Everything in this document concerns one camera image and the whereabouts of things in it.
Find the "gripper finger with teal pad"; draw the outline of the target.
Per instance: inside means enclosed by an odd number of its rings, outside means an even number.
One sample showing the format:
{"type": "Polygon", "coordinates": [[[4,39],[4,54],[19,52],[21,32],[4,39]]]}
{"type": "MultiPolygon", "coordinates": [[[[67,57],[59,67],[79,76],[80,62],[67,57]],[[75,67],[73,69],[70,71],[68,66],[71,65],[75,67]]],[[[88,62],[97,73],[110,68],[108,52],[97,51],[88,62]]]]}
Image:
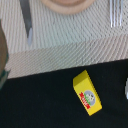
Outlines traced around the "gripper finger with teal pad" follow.
{"type": "Polygon", "coordinates": [[[8,54],[7,41],[0,20],[0,89],[3,87],[9,75],[9,71],[5,70],[5,66],[8,62],[8,59],[9,59],[9,54],[8,54]]]}

